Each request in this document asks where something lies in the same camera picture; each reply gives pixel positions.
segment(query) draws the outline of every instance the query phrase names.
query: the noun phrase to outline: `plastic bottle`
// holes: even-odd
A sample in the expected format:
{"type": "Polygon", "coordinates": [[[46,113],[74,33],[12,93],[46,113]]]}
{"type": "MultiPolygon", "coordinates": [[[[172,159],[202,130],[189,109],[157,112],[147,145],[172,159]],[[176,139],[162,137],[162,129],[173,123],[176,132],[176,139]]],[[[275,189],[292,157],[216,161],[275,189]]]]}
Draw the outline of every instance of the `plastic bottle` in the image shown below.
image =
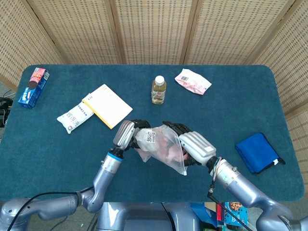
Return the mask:
{"type": "Polygon", "coordinates": [[[152,103],[163,104],[165,101],[167,83],[164,77],[156,76],[152,83],[152,103]]]}

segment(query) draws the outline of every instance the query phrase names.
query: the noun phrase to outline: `blue tablecloth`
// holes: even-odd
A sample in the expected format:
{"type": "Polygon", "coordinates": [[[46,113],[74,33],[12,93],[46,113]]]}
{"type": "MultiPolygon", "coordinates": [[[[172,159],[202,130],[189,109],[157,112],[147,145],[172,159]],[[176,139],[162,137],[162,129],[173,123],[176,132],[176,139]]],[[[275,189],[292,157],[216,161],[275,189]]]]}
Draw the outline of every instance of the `blue tablecloth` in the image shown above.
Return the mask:
{"type": "MultiPolygon", "coordinates": [[[[92,185],[119,127],[110,130],[92,116],[69,135],[56,118],[89,92],[107,84],[133,111],[126,119],[146,119],[152,127],[163,120],[198,131],[264,193],[278,201],[298,200],[304,187],[284,119],[273,73],[261,65],[36,65],[22,75],[0,144],[0,200],[48,191],[77,191],[92,185]],[[34,68],[50,77],[33,109],[18,104],[34,68]],[[201,74],[213,85],[202,95],[189,92],[174,78],[182,68],[201,74]],[[167,81],[166,101],[151,103],[151,82],[167,81]],[[286,165],[252,175],[234,145],[263,132],[286,165]]],[[[105,196],[106,201],[201,202],[211,183],[207,168],[189,167],[182,176],[134,150],[125,159],[105,196]]],[[[220,201],[234,198],[217,184],[220,201]]]]}

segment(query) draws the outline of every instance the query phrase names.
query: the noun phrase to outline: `white tag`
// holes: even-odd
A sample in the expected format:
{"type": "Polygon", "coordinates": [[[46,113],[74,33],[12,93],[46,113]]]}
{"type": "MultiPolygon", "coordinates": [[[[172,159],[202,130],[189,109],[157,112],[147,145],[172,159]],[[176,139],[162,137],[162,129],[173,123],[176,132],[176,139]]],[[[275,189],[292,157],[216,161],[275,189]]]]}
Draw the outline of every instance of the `white tag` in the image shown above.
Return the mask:
{"type": "Polygon", "coordinates": [[[212,151],[212,150],[214,150],[211,146],[208,146],[208,147],[206,147],[206,148],[204,148],[207,152],[210,152],[210,151],[212,151]]]}

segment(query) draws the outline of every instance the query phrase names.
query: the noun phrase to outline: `clear plastic bag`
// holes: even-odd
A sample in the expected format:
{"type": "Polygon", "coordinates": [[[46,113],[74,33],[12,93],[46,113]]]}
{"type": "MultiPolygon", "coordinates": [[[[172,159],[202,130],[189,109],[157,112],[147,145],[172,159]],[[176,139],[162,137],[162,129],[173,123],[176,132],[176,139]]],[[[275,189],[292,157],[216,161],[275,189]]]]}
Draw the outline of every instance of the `clear plastic bag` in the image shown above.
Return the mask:
{"type": "Polygon", "coordinates": [[[144,162],[152,156],[186,176],[183,151],[179,136],[166,125],[143,128],[135,136],[140,149],[136,149],[144,162]]]}

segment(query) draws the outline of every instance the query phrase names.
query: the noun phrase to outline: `notebook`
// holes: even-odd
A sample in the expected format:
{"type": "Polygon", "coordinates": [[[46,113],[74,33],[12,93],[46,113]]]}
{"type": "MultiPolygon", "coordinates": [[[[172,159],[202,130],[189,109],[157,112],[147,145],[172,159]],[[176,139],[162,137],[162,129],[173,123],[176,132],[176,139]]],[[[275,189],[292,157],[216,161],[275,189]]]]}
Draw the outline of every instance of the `notebook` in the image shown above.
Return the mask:
{"type": "Polygon", "coordinates": [[[113,129],[133,109],[106,84],[87,95],[82,101],[110,128],[113,129]]]}

